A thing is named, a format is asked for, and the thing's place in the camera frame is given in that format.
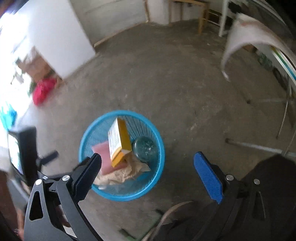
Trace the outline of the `pink packet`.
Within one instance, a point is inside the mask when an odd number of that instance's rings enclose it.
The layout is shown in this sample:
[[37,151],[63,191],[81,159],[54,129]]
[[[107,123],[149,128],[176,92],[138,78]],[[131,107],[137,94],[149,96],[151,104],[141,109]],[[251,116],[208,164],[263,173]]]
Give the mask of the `pink packet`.
[[115,168],[112,167],[108,141],[98,143],[98,144],[92,146],[91,149],[93,150],[93,153],[97,153],[101,157],[102,164],[101,164],[100,174],[107,175],[107,174],[112,173],[116,170],[120,170],[120,169],[127,167],[126,161],[120,162],[117,166],[115,166]]

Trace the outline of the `yellow carton box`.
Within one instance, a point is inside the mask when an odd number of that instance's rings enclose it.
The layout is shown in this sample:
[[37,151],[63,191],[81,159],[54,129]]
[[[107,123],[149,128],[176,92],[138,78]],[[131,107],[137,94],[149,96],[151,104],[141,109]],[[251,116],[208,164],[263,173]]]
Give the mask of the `yellow carton box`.
[[109,154],[111,166],[115,168],[132,151],[130,135],[126,123],[121,118],[116,118],[108,131]]

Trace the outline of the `beige paper napkin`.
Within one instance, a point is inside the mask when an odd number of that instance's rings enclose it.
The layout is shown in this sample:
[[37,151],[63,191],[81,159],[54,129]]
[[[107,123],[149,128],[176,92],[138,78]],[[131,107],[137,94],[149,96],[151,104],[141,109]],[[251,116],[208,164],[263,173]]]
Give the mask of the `beige paper napkin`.
[[98,173],[93,184],[99,189],[106,189],[109,185],[123,184],[127,180],[135,180],[144,172],[151,171],[148,164],[141,162],[134,154],[127,155],[127,166],[109,174]]

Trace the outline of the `green plastic bottle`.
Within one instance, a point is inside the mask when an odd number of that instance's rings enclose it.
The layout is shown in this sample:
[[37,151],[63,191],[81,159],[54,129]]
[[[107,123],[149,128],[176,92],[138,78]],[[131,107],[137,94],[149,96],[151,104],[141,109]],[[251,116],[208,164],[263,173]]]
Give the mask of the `green plastic bottle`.
[[149,137],[138,137],[132,144],[134,155],[142,162],[156,161],[159,156],[158,146]]

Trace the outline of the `blue trash basket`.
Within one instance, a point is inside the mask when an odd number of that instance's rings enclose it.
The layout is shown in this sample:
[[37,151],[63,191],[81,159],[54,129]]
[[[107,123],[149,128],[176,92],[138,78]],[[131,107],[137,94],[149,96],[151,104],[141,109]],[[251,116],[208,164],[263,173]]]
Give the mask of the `blue trash basket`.
[[91,157],[92,146],[107,140],[107,132],[116,118],[125,121],[131,141],[139,137],[153,140],[158,149],[155,160],[148,162],[149,172],[140,174],[137,178],[125,181],[123,184],[107,185],[100,189],[93,184],[91,189],[99,196],[111,201],[131,201],[147,194],[160,179],[165,166],[165,146],[159,131],[145,116],[128,110],[115,110],[95,119],[86,129],[80,142],[78,161]]

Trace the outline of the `red bag on floor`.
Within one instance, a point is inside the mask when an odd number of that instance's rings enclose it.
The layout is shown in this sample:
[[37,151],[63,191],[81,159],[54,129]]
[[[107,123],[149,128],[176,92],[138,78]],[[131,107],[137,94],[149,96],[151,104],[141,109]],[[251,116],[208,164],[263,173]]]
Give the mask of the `red bag on floor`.
[[57,84],[57,78],[46,78],[40,80],[32,93],[33,103],[36,106],[41,105],[55,88]]

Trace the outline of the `floral tablecloth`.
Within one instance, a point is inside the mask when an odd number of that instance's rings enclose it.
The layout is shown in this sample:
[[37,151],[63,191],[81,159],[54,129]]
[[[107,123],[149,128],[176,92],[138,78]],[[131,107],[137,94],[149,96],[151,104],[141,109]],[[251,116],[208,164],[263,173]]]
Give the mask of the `floral tablecloth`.
[[278,35],[260,21],[245,14],[238,14],[228,33],[221,60],[221,71],[227,81],[229,81],[229,76],[225,72],[227,61],[237,50],[250,44],[265,44],[279,49],[295,65],[295,54]]

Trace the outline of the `white metal desk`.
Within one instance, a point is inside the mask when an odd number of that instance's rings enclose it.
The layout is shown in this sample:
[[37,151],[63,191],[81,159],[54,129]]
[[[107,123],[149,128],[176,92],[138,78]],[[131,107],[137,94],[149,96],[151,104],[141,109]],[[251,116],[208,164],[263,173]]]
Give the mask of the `white metal desk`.
[[[295,54],[295,1],[248,1],[246,9],[239,14],[248,15],[266,25]],[[254,46],[271,47],[265,44]]]

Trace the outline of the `wooden chair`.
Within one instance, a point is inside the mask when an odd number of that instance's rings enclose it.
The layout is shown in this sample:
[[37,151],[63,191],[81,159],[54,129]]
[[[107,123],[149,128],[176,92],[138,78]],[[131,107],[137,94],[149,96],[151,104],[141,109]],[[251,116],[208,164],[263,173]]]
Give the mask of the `wooden chair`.
[[168,1],[168,23],[172,23],[174,4],[179,5],[179,19],[197,20],[198,35],[206,28],[210,17],[210,1]]

